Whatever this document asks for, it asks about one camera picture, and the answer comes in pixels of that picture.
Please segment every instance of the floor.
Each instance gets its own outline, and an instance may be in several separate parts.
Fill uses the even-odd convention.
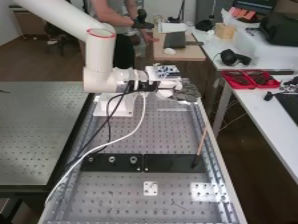
[[[151,63],[149,47],[146,57],[137,59],[137,68],[143,69]],[[82,65],[75,49],[66,49],[61,57],[54,49],[46,53],[43,41],[17,39],[0,47],[0,81],[79,81]],[[206,63],[176,63],[176,66],[203,92]],[[226,114],[226,123],[243,112],[240,105],[235,104]],[[218,144],[247,222],[298,223],[296,184],[247,115],[220,131]],[[37,219],[22,205],[13,224],[34,224]]]

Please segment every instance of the cable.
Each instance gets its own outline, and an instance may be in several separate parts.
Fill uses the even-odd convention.
[[[219,55],[220,53],[216,53],[215,54],[215,56],[214,56],[214,58],[212,58],[212,60],[211,60],[211,62],[214,62],[214,60],[215,60],[215,57]]]
[[[211,15],[212,16],[214,16],[214,12],[215,12],[215,6],[216,6],[216,0],[214,0],[212,7],[211,7]]]
[[[223,126],[223,128],[220,128],[220,130],[219,131],[222,131],[232,122],[235,122],[236,120],[239,120],[243,116],[246,115],[246,113],[243,113],[239,117],[236,117],[231,122],[228,122],[224,126]]]
[[[238,103],[239,103],[239,101],[236,101],[236,100],[234,102],[231,102],[226,108],[226,111]]]
[[[97,131],[94,132],[94,134],[91,135],[90,139],[87,140],[87,142],[85,143],[85,145],[82,146],[82,148],[78,150],[74,159],[66,164],[63,170],[66,170],[67,167],[69,167],[69,166],[74,163],[74,161],[78,159],[81,153],[83,152],[83,150],[86,149],[87,145],[89,145],[90,142],[93,141],[94,137],[97,136],[97,134],[99,133],[99,131],[101,131],[102,128],[105,127],[105,124],[107,124],[107,127],[109,127],[109,140],[107,140],[107,142],[110,141],[110,123],[109,123],[109,120],[110,120],[110,118],[113,117],[113,115],[114,115],[114,113],[115,113],[115,111],[117,111],[117,109],[118,109],[118,106],[119,106],[119,104],[121,104],[121,102],[122,102],[123,96],[127,95],[127,94],[134,93],[134,92],[129,92],[129,93],[127,93],[129,86],[130,86],[130,85],[126,86],[126,88],[125,88],[122,94],[119,94],[119,95],[117,95],[117,96],[114,96],[114,97],[111,97],[111,98],[109,99],[109,102],[107,102],[107,104],[106,104],[106,113],[107,113],[107,110],[109,110],[109,104],[110,104],[110,102],[111,102],[117,97],[121,97],[121,99],[119,99],[119,101],[118,101],[118,103],[117,103],[117,105],[115,105],[115,107],[114,107],[114,110],[113,110],[111,114],[110,114],[109,116],[106,115],[107,118],[106,118],[105,122],[102,123],[102,125],[99,126],[99,128],[97,129]]]
[[[123,137],[115,139],[115,140],[111,141],[111,142],[107,142],[107,143],[105,143],[105,144],[102,144],[102,145],[94,147],[93,149],[90,149],[90,150],[89,150],[89,151],[87,151],[87,152],[78,158],[78,160],[77,160],[77,161],[74,162],[74,164],[70,166],[70,168],[67,169],[67,171],[66,171],[65,174],[62,175],[59,181],[58,181],[57,184],[54,185],[54,187],[53,187],[53,189],[51,189],[51,191],[50,191],[50,193],[49,193],[49,195],[47,195],[47,197],[46,197],[45,205],[46,205],[46,203],[47,203],[47,201],[49,201],[49,198],[51,197],[51,195],[53,195],[55,189],[58,188],[59,184],[62,183],[63,179],[66,179],[66,176],[69,175],[69,173],[71,172],[71,170],[74,169],[74,167],[77,166],[77,164],[83,160],[83,158],[85,158],[90,153],[93,153],[93,152],[95,152],[98,149],[101,149],[102,147],[109,146],[109,145],[114,144],[115,142],[122,141],[125,138],[130,137],[130,136],[135,133],[135,131],[138,130],[138,128],[139,128],[139,126],[141,126],[141,124],[142,124],[142,120],[143,120],[143,117],[145,117],[145,111],[146,111],[146,96],[145,96],[145,93],[142,93],[141,96],[142,96],[142,100],[143,100],[143,104],[142,104],[142,115],[141,115],[141,119],[139,119],[139,122],[138,122],[137,127],[134,128],[134,130],[133,130],[127,135],[125,135]]]

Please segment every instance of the box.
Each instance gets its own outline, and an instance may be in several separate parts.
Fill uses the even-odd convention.
[[[234,26],[226,26],[223,23],[215,24],[215,35],[220,39],[232,39],[235,28]]]

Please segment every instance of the electronic device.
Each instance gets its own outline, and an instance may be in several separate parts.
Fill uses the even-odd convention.
[[[290,115],[292,121],[298,125],[298,94],[286,93],[275,94],[275,97]]]
[[[220,60],[222,63],[227,66],[235,65],[236,62],[242,63],[243,65],[248,65],[251,62],[250,57],[240,54],[235,54],[230,49],[220,52]]]
[[[184,32],[174,32],[166,34],[163,48],[178,49],[184,48],[184,46],[186,46]]]
[[[259,30],[270,44],[298,47],[298,14],[271,13]]]
[[[276,5],[276,0],[235,0],[232,6],[248,11],[255,11],[260,14],[267,14],[272,11]]]

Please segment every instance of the desk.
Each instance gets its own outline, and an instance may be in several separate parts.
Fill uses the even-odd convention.
[[[292,76],[274,76],[279,81],[288,81]],[[222,98],[212,124],[214,135],[216,136],[224,116],[231,93],[235,95],[247,115],[258,127],[271,149],[274,150],[283,166],[292,179],[298,183],[298,126],[291,120],[275,97],[264,101],[267,89],[235,90],[224,84]]]
[[[230,70],[230,69],[260,69],[266,71],[288,71],[287,65],[280,65],[276,63],[264,63],[263,61],[259,61],[256,59],[252,59],[248,66],[243,64],[236,64],[235,66],[226,66],[220,61],[220,56],[218,53],[220,53],[226,49],[231,49],[235,53],[240,54],[240,51],[235,48],[231,40],[223,40],[218,38],[215,35],[207,35],[206,32],[199,31],[192,28],[192,36],[195,37],[196,41],[203,42],[202,49],[207,56],[207,58],[211,60],[212,65],[218,71],[222,70]]]
[[[155,61],[204,61],[206,56],[196,45],[188,45],[183,49],[175,49],[174,55],[163,53],[165,34],[158,33],[157,29],[153,29],[153,37],[159,41],[153,43],[153,55]],[[191,35],[186,36],[187,42],[195,42]]]
[[[218,83],[219,83],[219,72],[222,70],[230,70],[230,69],[260,69],[266,71],[274,71],[274,72],[280,72],[286,73],[291,71],[286,67],[286,65],[280,65],[276,63],[263,63],[263,61],[252,60],[248,66],[244,66],[243,64],[236,64],[235,66],[226,66],[222,61],[220,61],[220,56],[218,53],[220,53],[226,49],[231,49],[235,53],[240,52],[235,48],[232,41],[231,40],[222,40],[219,39],[215,35],[207,35],[206,32],[196,30],[192,28],[192,36],[195,37],[196,41],[203,42],[202,45],[202,50],[208,58],[208,61],[211,61],[211,65],[215,69],[212,73],[215,74],[207,74],[210,77],[207,78],[207,92],[204,94],[204,108],[206,108],[206,113],[210,116],[211,114],[211,109],[214,105],[214,99],[216,95],[216,88],[218,88]]]

